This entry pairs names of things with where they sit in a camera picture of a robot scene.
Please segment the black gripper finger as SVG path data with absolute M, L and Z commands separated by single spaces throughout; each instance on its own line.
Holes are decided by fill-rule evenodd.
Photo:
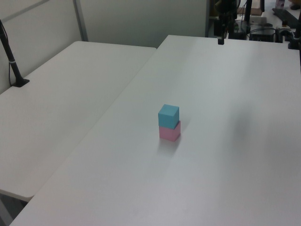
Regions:
M 235 18 L 233 15 L 230 15 L 229 23 L 228 23 L 229 39 L 231 39 L 233 37 L 234 27 L 235 27 Z
M 214 20 L 214 36 L 217 37 L 218 45 L 224 44 L 225 20 L 223 15 L 219 15 L 218 19 Z

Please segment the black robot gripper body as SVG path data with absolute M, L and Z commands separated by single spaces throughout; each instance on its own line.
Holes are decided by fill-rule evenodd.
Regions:
M 215 10 L 219 15 L 230 15 L 237 11 L 236 0 L 216 0 L 214 4 Z

